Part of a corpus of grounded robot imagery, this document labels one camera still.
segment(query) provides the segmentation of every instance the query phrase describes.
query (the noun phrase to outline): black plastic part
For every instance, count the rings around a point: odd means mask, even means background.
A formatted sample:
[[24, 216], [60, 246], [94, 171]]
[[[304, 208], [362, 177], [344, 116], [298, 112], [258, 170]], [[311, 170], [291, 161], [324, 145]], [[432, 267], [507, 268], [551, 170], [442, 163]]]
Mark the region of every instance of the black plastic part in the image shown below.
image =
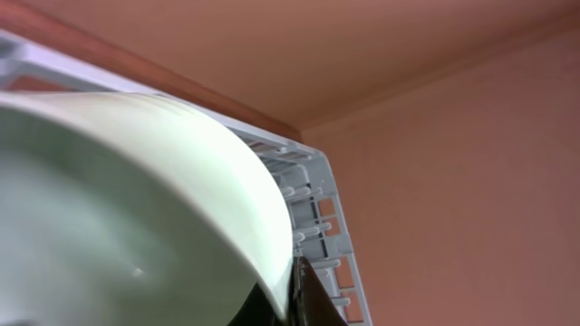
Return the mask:
[[256, 284], [228, 326], [348, 326], [306, 258], [294, 259], [289, 296], [288, 319], [280, 321]]

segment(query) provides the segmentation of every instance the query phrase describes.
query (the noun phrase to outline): orange wall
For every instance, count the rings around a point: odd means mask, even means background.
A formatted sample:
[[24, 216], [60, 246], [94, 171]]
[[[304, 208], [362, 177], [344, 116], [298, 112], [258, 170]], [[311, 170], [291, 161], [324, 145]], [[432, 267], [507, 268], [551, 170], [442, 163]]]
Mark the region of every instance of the orange wall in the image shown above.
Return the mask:
[[375, 325], [580, 325], [580, 30], [304, 133]]

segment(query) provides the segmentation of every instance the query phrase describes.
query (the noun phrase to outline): dark object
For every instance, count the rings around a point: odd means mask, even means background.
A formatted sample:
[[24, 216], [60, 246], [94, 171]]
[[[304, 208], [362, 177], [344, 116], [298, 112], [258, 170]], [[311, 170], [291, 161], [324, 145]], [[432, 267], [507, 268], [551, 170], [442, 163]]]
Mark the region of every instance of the dark object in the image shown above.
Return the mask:
[[256, 284], [228, 326], [347, 326], [306, 258], [294, 259], [288, 321], [279, 321]]

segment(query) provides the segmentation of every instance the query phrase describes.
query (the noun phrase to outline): ceiling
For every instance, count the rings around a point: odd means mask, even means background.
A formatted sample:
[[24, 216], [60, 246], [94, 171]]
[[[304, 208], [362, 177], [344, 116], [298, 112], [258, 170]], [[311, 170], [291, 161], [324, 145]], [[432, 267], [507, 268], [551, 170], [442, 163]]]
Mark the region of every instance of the ceiling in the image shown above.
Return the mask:
[[22, 0], [298, 129], [579, 0]]

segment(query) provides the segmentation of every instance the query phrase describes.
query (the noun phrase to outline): white plastic bowl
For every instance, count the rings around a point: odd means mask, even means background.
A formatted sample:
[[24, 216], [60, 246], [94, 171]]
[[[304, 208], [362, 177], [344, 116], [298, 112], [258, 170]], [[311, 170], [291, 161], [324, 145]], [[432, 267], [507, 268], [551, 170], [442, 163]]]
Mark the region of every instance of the white plastic bowl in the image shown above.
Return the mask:
[[230, 130], [126, 93], [0, 93], [0, 324], [226, 325], [258, 282], [285, 318], [292, 231]]

